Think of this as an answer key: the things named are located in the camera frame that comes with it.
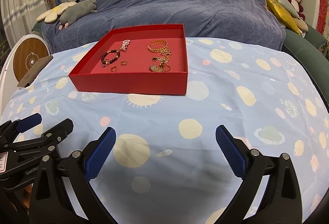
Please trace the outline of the gold yellow pillow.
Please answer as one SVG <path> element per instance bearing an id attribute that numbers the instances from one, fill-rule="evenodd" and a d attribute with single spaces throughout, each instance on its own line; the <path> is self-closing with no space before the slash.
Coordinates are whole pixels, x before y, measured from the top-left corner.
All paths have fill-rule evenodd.
<path id="1" fill-rule="evenodd" d="M 272 13 L 276 16 L 281 23 L 283 23 L 286 28 L 294 31 L 298 35 L 302 35 L 302 31 L 298 28 L 291 14 L 276 0 L 266 0 L 266 4 L 272 11 Z"/>

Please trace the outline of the blue-grey sofa cover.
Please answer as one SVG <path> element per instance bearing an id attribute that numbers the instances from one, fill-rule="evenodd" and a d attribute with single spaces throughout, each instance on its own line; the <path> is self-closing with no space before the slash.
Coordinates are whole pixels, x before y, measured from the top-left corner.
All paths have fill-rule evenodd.
<path id="1" fill-rule="evenodd" d="M 44 23 L 41 32 L 57 53 L 98 41 L 113 29 L 174 23 L 183 24 L 187 37 L 224 38 L 278 51 L 285 40 L 265 0 L 96 0 L 96 11 L 70 27 Z"/>

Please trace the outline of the cream flower cushion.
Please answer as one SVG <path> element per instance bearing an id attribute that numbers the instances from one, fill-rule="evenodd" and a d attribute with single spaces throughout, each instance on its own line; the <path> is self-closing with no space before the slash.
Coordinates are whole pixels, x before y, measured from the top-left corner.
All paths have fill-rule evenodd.
<path id="1" fill-rule="evenodd" d="M 46 23 L 53 23 L 61 16 L 69 7 L 74 6 L 76 2 L 64 2 L 60 5 L 42 13 L 36 19 L 37 22 L 45 21 Z"/>

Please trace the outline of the white sheer curtain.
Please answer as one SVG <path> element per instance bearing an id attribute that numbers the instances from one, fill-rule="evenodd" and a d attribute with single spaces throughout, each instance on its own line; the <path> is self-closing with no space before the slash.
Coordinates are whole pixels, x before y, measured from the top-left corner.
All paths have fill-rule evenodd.
<path id="1" fill-rule="evenodd" d="M 1 0 L 3 29 L 9 46 L 31 32 L 37 17 L 48 10 L 46 0 Z"/>

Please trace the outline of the gold c-shaped earring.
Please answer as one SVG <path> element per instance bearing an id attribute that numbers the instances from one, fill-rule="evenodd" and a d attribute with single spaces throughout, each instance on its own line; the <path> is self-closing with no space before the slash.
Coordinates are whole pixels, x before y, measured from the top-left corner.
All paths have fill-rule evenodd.
<path id="1" fill-rule="evenodd" d="M 117 72 L 118 68 L 116 66 L 113 66 L 110 70 L 111 70 L 111 72 Z"/>

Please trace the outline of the silver hoop earring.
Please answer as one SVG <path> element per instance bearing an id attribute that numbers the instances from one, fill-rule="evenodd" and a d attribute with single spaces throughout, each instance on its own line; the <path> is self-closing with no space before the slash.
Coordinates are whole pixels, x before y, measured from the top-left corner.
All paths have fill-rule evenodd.
<path id="1" fill-rule="evenodd" d="M 120 63 L 122 66 L 125 66 L 125 65 L 127 65 L 128 64 L 128 61 L 126 61 L 126 60 L 123 60 L 121 63 Z"/>

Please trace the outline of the silver pink crystal brooch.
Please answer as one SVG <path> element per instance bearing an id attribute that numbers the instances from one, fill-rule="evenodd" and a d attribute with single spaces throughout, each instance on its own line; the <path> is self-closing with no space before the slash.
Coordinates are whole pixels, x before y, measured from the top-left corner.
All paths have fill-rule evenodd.
<path id="1" fill-rule="evenodd" d="M 122 46 L 120 47 L 120 51 L 123 51 L 123 52 L 127 51 L 127 48 L 130 43 L 131 43 L 131 40 L 124 40 L 122 42 Z"/>

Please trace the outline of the silver grey pillow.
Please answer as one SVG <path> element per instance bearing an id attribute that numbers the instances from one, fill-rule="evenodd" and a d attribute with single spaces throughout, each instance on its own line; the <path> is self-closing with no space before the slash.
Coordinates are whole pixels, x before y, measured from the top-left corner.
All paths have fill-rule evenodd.
<path id="1" fill-rule="evenodd" d="M 289 0 L 276 0 L 278 3 L 280 3 L 293 17 L 299 19 L 299 15 L 295 8 L 292 6 L 292 4 L 289 2 Z"/>

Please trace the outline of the red monkey plush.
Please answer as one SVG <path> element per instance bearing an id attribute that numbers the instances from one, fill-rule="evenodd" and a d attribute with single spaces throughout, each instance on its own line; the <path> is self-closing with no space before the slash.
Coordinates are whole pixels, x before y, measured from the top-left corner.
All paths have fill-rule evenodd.
<path id="1" fill-rule="evenodd" d="M 301 36 L 305 37 L 308 32 L 308 26 L 305 23 L 305 15 L 303 14 L 302 0 L 286 0 L 284 3 L 285 9 L 291 14 L 295 24 L 300 30 Z"/>

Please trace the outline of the grey plush toy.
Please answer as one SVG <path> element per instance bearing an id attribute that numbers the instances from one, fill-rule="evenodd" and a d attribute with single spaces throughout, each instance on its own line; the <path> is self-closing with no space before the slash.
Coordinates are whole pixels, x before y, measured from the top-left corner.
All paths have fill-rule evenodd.
<path id="1" fill-rule="evenodd" d="M 96 11 L 96 0 L 84 0 L 80 1 L 74 6 L 69 7 L 60 16 L 59 30 L 68 28 L 75 23 L 78 19 Z"/>

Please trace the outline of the gold wristwatch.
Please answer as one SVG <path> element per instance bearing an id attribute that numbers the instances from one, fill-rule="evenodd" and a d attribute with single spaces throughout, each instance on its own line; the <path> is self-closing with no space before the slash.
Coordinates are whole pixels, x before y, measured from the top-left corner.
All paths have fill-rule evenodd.
<path id="1" fill-rule="evenodd" d="M 150 72 L 164 72 L 164 68 L 162 66 L 151 65 L 149 67 Z"/>

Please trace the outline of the green sofa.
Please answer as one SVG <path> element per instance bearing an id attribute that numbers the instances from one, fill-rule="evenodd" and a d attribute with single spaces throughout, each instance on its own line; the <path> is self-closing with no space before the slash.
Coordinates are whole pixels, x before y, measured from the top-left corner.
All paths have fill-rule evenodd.
<path id="1" fill-rule="evenodd" d="M 266 0 L 254 0 L 260 19 L 247 13 L 247 23 L 242 27 L 240 42 L 254 43 L 283 51 L 296 59 L 306 70 L 322 99 L 328 103 L 328 61 L 314 47 L 310 39 L 283 28 Z"/>

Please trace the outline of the round wooden white appliance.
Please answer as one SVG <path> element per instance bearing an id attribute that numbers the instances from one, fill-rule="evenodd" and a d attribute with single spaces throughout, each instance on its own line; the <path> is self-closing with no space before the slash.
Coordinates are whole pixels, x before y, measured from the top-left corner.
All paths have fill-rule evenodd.
<path id="1" fill-rule="evenodd" d="M 50 51 L 41 36 L 29 34 L 18 40 L 1 70 L 1 113 L 17 90 L 19 81 L 39 59 L 48 55 Z"/>

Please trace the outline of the light blue patterned tablecloth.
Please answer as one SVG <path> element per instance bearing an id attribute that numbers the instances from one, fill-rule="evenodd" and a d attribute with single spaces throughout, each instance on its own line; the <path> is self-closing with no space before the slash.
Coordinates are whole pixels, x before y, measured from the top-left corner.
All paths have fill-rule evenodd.
<path id="1" fill-rule="evenodd" d="M 328 112 L 305 69 L 261 46 L 215 38 L 186 44 L 184 96 L 77 91 L 68 74 L 87 44 L 56 53 L 13 94 L 1 122 L 41 114 L 42 123 L 18 137 L 27 140 L 70 118 L 63 157 L 114 128 L 117 143 L 91 185 L 119 223 L 213 223 L 241 183 L 216 143 L 224 125 L 264 155 L 290 155 L 307 218 L 328 189 Z"/>

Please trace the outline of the red shallow jewelry box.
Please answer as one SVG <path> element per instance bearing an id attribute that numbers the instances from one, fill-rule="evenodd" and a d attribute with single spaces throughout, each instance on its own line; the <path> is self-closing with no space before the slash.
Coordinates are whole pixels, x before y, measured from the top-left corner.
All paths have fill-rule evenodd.
<path id="1" fill-rule="evenodd" d="M 131 40 L 127 51 L 122 42 Z M 164 72 L 150 72 L 151 65 Z M 111 72 L 116 66 L 117 72 Z M 69 73 L 78 91 L 185 95 L 188 63 L 183 24 L 150 24 L 109 31 Z"/>

